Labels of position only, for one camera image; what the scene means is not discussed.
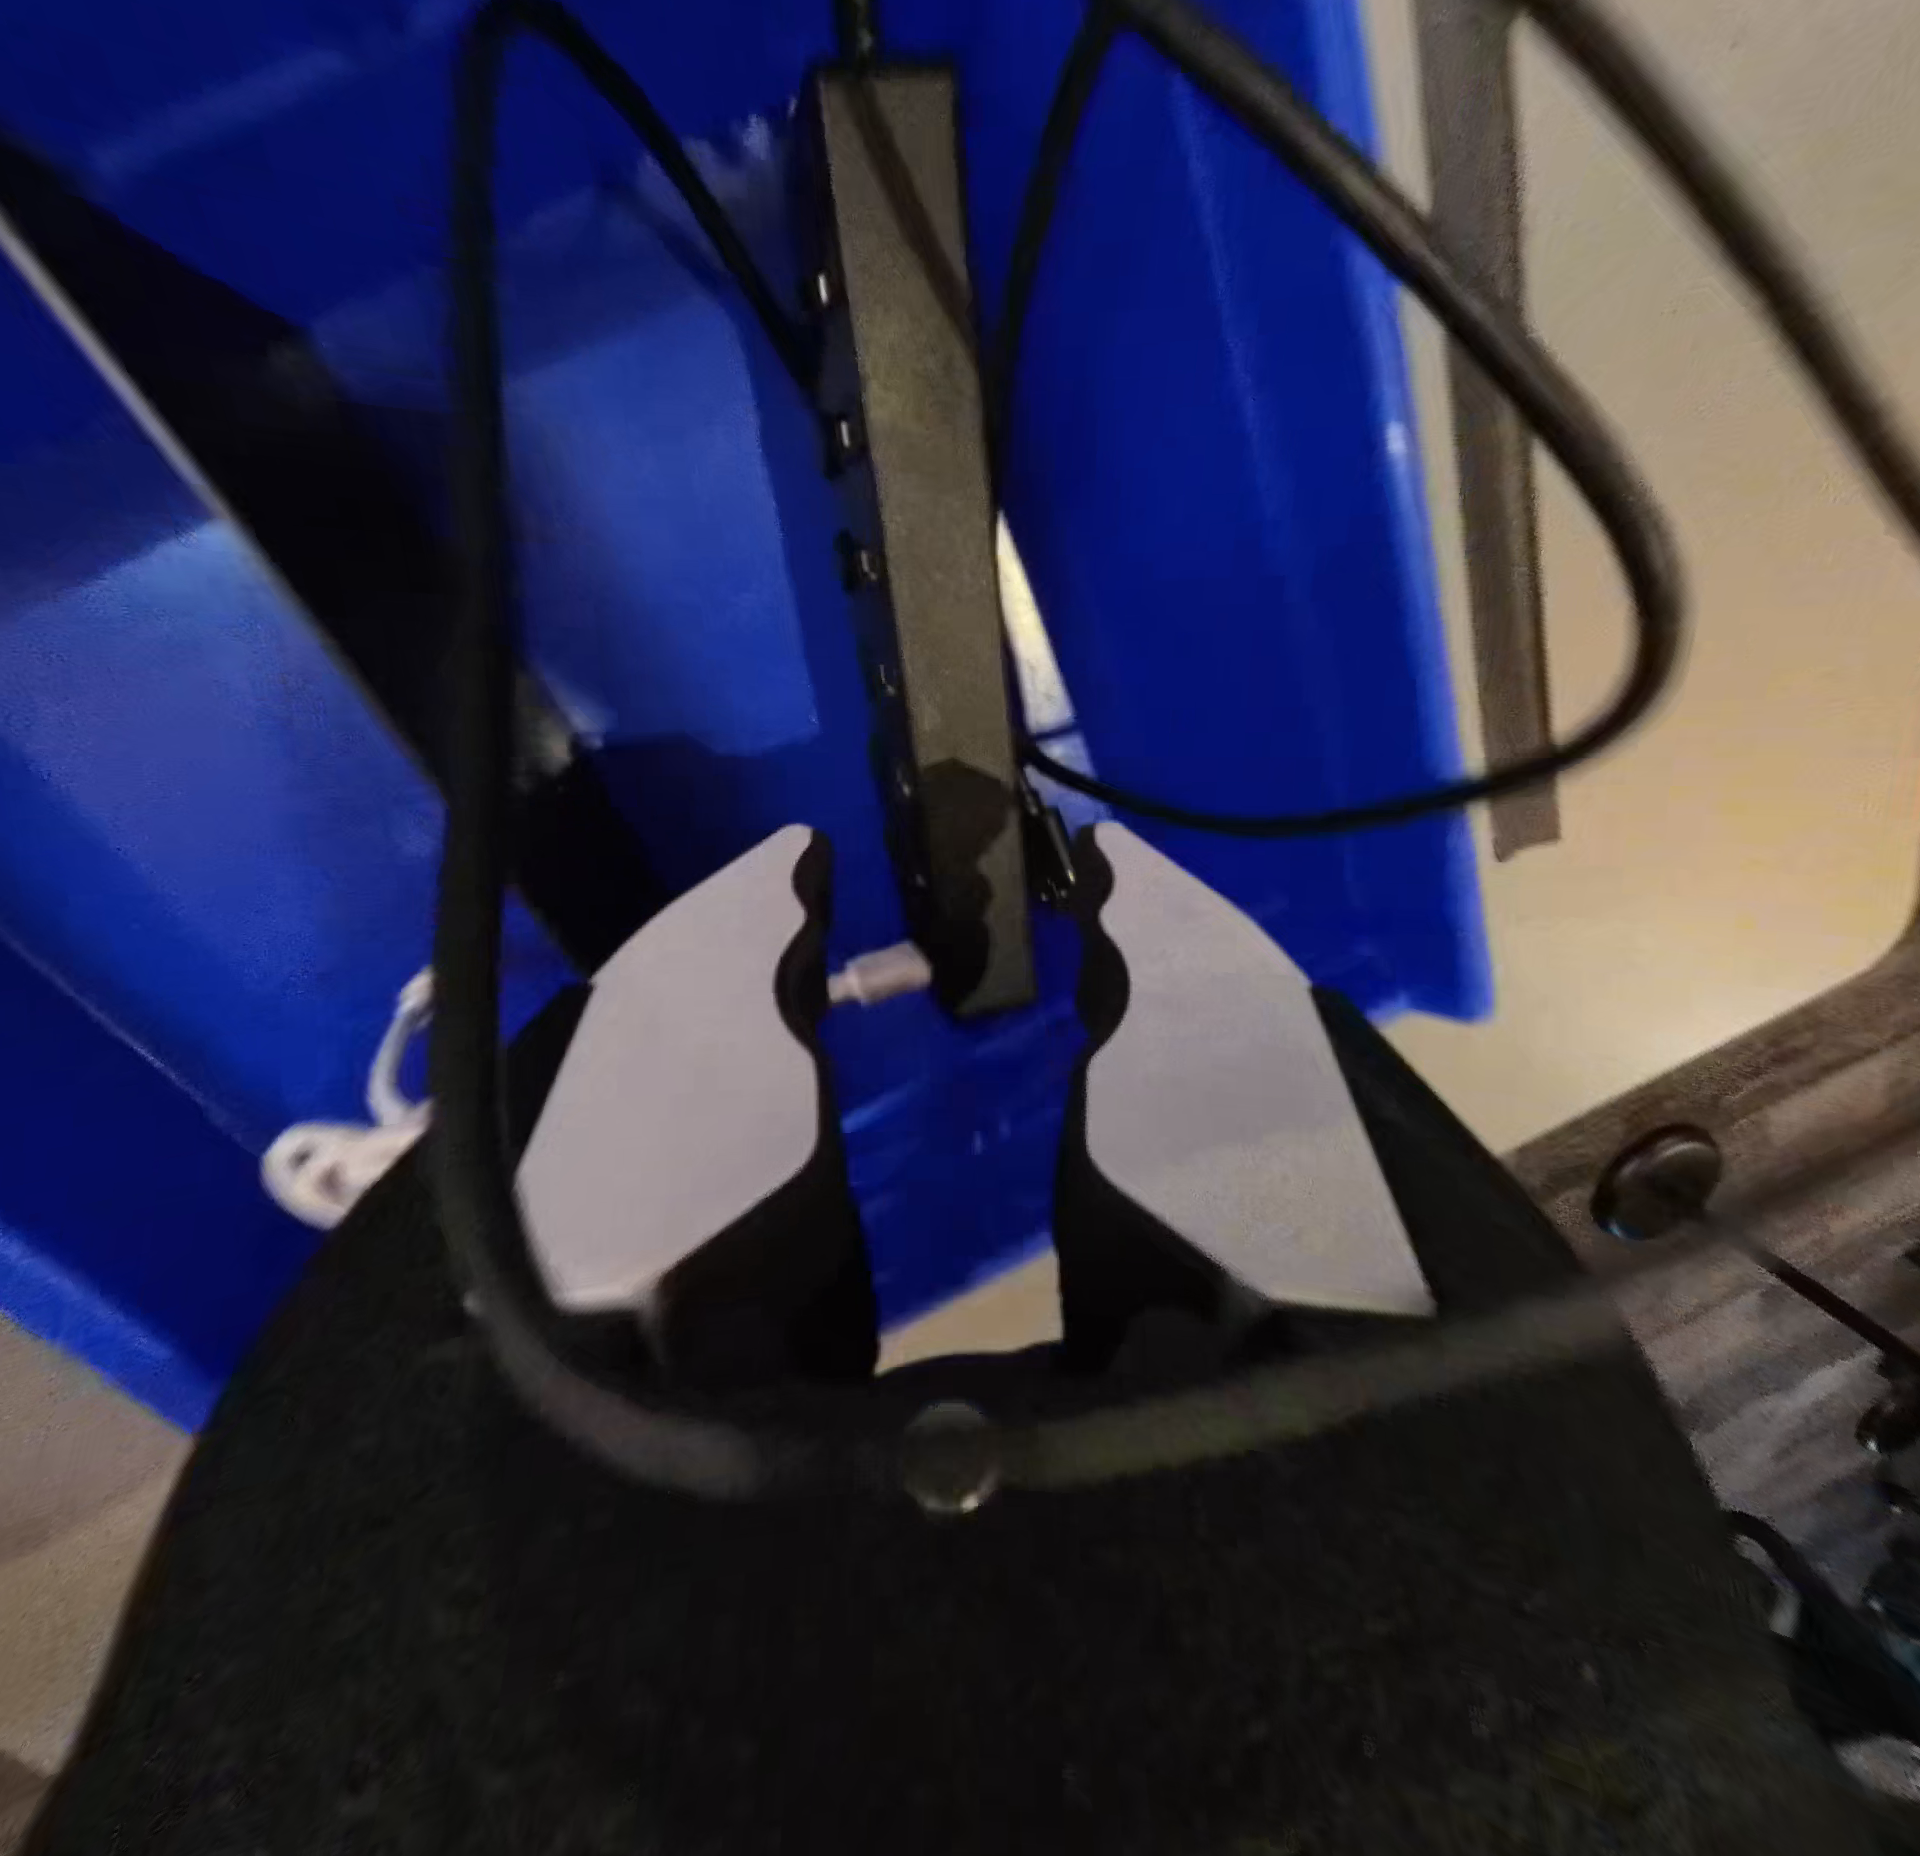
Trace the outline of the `blue plastic bin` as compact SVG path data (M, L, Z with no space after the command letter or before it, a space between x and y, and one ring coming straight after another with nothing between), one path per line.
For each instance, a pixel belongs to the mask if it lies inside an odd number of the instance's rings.
M3 0L10 137L297 323L447 543L451 53L479 0ZM631 69L783 304L829 0L562 0ZM830 836L833 951L900 936L824 434L641 145L521 44L498 116L525 651L664 893ZM1091 92L1014 373L1007 520L1064 674L1039 737L1223 813L1455 769L1394 290L1140 42ZM5 259L5 1003L34 963L260 1156L363 1103L428 958L440 796L237 530ZM509 909L506 1016L568 979ZM79 1291L81 1362L174 1424L214 1337ZM55 1256L5 1242L5 1317Z

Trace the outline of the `black chair base wheels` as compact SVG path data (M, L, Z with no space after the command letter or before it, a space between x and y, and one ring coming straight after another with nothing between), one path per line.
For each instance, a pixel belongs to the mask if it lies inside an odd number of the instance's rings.
M1596 1174L1591 1213L1600 1231L1647 1244L1680 1228L1739 1249L1766 1277L1820 1310L1878 1357L1884 1396L1857 1426L1857 1443L1878 1459L1906 1457L1917 1444L1916 1343L1857 1303L1791 1263L1713 1210L1723 1176L1715 1137L1694 1124L1665 1124L1621 1149Z

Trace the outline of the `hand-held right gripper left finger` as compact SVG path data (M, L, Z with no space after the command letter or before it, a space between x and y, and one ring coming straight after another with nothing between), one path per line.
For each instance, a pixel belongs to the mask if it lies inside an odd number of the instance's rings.
M543 1293L671 1385L862 1385L877 1298L830 1074L829 838L765 836L598 970L515 1167Z

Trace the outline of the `grey desk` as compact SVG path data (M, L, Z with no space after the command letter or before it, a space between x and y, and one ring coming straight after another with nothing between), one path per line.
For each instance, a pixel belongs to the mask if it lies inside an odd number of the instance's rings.
M1916 415L1916 0L1607 0L1731 132ZM1916 563L1810 394L1709 273L1678 208L1517 44L1533 299L1685 540L1690 666L1650 737L1565 791L1565 835L1494 866L1498 1002L1394 1039L1497 1144L1861 974L1916 897ZM81 1373L79 1291L161 1323L179 1270L214 1337L189 1415L318 1234L254 1156L34 963L5 1003L5 1242L55 1256L48 1320L5 1323L5 1759L67 1759L189 1430Z

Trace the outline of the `white cable blue tie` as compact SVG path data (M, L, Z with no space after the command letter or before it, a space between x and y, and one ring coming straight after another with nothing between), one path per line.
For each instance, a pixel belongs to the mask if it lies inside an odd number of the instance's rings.
M872 1006L924 990L933 971L912 941L852 957L829 975L829 1006ZM355 1124L292 1124L262 1156L266 1192L290 1216L332 1231L419 1141L433 1100L403 1085L408 1050L431 1026L434 974L419 970L401 988L366 1074L366 1118Z

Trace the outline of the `black bin divider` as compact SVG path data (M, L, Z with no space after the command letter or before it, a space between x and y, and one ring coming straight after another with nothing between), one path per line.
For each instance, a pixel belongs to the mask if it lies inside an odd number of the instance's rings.
M307 332L5 137L5 259L161 458L290 592L401 749L447 788L451 549ZM581 974L666 900L589 746L515 670L519 897Z

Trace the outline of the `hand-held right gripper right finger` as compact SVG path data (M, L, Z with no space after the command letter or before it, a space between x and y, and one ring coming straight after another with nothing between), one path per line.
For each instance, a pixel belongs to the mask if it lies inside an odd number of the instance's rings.
M1223 1365L1293 1323L1427 1323L1427 1272L1307 974L1119 821L1073 845L1086 1043L1053 1176L1068 1367L1168 1334Z

